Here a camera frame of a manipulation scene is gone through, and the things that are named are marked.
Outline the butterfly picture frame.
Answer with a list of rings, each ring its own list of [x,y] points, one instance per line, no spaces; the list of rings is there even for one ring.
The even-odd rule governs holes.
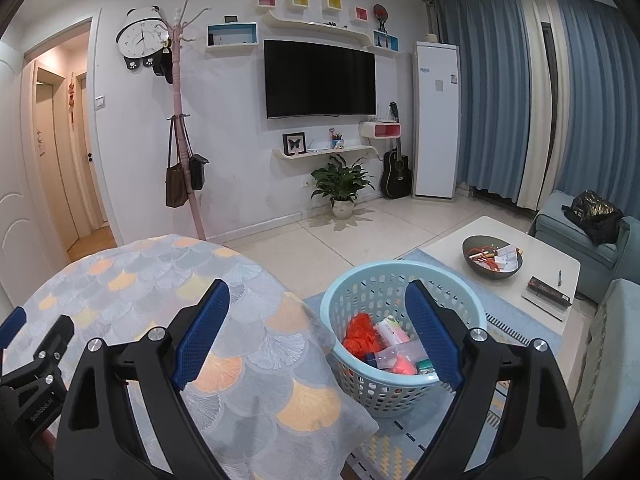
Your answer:
[[[282,141],[285,156],[292,157],[307,153],[306,136],[303,132],[285,133]]]

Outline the white lower wall shelf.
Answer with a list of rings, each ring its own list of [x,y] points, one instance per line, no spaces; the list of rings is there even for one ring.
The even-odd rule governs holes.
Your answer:
[[[339,150],[334,150],[334,148],[325,148],[324,150],[298,153],[293,155],[285,154],[282,148],[274,148],[272,150],[273,156],[282,160],[299,160],[317,156],[346,155],[349,153],[366,153],[378,156],[378,150],[371,145],[352,145],[346,146],[346,148],[340,148]]]

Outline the blue curtain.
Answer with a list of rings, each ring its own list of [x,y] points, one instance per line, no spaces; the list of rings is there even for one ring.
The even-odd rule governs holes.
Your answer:
[[[593,0],[433,0],[457,47],[457,179],[539,210],[591,190],[639,212],[639,38]]]

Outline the dark bowl with items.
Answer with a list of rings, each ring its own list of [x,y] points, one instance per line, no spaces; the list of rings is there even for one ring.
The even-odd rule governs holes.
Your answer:
[[[488,280],[505,280],[523,265],[523,252],[513,244],[488,235],[473,235],[462,243],[462,255],[471,270]]]

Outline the pink white snack bag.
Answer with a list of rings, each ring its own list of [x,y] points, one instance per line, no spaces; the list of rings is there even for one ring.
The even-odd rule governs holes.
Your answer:
[[[387,315],[382,321],[377,322],[374,330],[386,348],[396,347],[410,341],[410,336],[400,326],[396,318],[391,315]]]

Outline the black hat on rack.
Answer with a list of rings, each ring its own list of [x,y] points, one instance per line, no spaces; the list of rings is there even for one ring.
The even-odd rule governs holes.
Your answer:
[[[174,82],[174,77],[172,76],[172,52],[170,47],[163,48],[152,55],[152,69],[157,77],[163,77],[168,84]]]

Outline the light blue laundry basket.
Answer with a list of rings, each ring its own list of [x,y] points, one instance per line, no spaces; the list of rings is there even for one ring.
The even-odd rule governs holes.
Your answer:
[[[470,285],[433,263],[358,266],[334,281],[320,302],[321,321],[336,339],[338,384],[376,418],[414,408],[439,383],[435,358],[420,343],[406,310],[407,288],[415,280],[439,307],[456,312],[465,328],[487,327]]]

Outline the white standing air conditioner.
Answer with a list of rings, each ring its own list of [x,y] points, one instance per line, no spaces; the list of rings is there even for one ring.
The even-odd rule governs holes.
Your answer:
[[[459,53],[451,44],[414,48],[413,195],[450,200],[460,138]]]

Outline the green potted plant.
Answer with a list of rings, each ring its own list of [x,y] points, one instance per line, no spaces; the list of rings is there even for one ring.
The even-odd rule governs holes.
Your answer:
[[[315,169],[310,174],[314,186],[310,197],[327,198],[335,219],[349,219],[354,212],[358,194],[365,188],[374,190],[371,175],[364,168],[365,160],[364,157],[359,157],[349,164],[342,155],[332,154],[326,166]]]

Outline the brown hanging handbag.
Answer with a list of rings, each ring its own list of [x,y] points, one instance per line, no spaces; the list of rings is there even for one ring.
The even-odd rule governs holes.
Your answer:
[[[176,118],[169,118],[167,168],[165,174],[165,203],[169,208],[179,208],[188,200],[186,179],[177,151]]]

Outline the blue patterned floor rug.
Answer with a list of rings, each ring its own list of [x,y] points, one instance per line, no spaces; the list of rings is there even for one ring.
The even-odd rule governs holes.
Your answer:
[[[562,337],[489,291],[469,281],[486,311],[488,332],[498,341],[526,346],[541,338],[558,353]],[[428,389],[416,407],[378,420],[380,429],[347,457],[357,479],[403,479],[418,461],[445,415],[452,393],[445,385]]]

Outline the black wall television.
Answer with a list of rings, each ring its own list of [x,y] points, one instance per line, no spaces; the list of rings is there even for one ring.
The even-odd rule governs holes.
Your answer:
[[[375,57],[352,48],[290,40],[264,42],[269,118],[372,115]]]

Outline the teal sofa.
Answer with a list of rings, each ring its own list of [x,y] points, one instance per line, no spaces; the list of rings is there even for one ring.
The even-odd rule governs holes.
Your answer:
[[[567,218],[574,198],[553,192],[529,234],[580,263],[577,291],[597,304],[574,410],[587,479],[639,477],[639,221],[607,243]]]

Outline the pink plastic packet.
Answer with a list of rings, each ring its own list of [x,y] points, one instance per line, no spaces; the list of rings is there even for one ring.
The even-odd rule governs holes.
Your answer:
[[[418,370],[416,366],[411,362],[410,359],[406,358],[402,354],[398,353],[395,358],[395,363],[390,369],[390,371],[397,375],[416,375],[418,374]]]

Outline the white coffee table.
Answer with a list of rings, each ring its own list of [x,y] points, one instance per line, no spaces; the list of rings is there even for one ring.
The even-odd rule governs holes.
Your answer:
[[[564,332],[580,273],[575,258],[487,216],[431,244],[426,252],[552,332]]]

